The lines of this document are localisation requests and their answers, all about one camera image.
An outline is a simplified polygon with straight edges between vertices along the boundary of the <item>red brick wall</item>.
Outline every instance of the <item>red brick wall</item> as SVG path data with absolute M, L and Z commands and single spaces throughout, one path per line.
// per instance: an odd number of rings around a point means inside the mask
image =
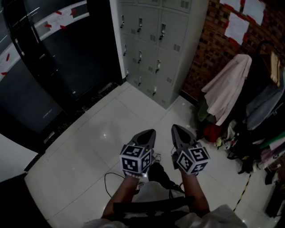
M 224 35 L 225 23 L 230 12 L 241 16 L 242 13 L 227 9 L 219 0 L 210 0 L 203 33 L 200 38 L 195 58 L 190 67 L 183 86 L 183 91 L 199 100 L 201 89 L 211 81 L 224 66 L 237 54 L 253 55 L 262 40 L 273 42 L 285 56 L 285 10 L 284 0 L 264 0 L 266 3 L 265 17 L 262 25 L 253 24 L 250 20 L 248 35 L 242 45 L 232 43 Z M 269 47 L 263 46 L 264 52 Z

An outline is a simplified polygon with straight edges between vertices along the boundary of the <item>floor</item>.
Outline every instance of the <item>floor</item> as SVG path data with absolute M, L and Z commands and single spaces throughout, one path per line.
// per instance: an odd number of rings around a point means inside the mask
M 170 108 L 157 103 L 125 82 L 90 108 L 46 151 L 26 176 L 26 183 L 38 208 L 53 228 L 79 228 L 100 218 L 110 197 L 104 174 L 120 170 L 119 152 L 138 132 L 154 128 L 155 152 L 170 179 L 180 184 L 181 176 L 171 161 L 171 126 L 179 124 L 195 132 L 194 106 L 179 97 Z M 210 209 L 222 204 L 236 206 L 248 181 L 238 175 L 240 165 L 226 158 L 226 152 L 206 142 L 211 162 L 198 175 Z M 276 219 L 264 213 L 273 185 L 265 186 L 265 173 L 254 173 L 236 214 L 250 228 L 273 228 Z M 122 178 L 109 174 L 106 186 L 112 195 Z

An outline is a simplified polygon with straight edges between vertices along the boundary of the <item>beige jacket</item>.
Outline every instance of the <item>beige jacket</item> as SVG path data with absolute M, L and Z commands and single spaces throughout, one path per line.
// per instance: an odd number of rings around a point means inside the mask
M 216 117 L 220 126 L 236 103 L 248 75 L 252 59 L 249 55 L 236 55 L 202 91 L 208 105 L 207 112 Z

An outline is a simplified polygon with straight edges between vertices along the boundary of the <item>locker vent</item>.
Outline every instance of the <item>locker vent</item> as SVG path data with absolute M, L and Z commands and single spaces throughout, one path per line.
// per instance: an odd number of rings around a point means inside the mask
M 179 52 L 180 51 L 180 46 L 179 45 L 176 45 L 176 44 L 174 44 L 174 46 L 173 46 L 173 50 L 175 50 L 175 51 L 177 51 L 177 52 Z
M 181 1 L 181 2 L 180 2 L 180 7 L 181 7 L 181 8 L 188 9 L 188 8 L 189 8 L 189 2 L 187 2 L 187 1 Z
M 151 41 L 155 41 L 156 37 L 154 35 L 151 35 Z
M 172 83 L 172 79 L 171 78 L 167 78 L 166 81 L 169 82 L 169 83 Z

